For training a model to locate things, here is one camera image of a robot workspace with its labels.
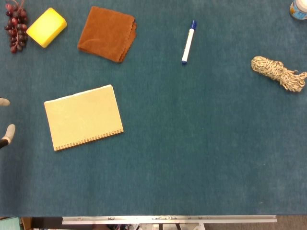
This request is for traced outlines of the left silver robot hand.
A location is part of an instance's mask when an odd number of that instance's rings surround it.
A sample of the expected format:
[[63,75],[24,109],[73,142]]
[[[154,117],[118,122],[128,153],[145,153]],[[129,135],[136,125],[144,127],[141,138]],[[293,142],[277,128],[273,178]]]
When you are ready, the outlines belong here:
[[[10,101],[5,98],[0,98],[0,105],[9,106]],[[0,139],[0,148],[9,145],[13,140],[14,134],[15,134],[15,125],[14,124],[8,125],[5,135]]]

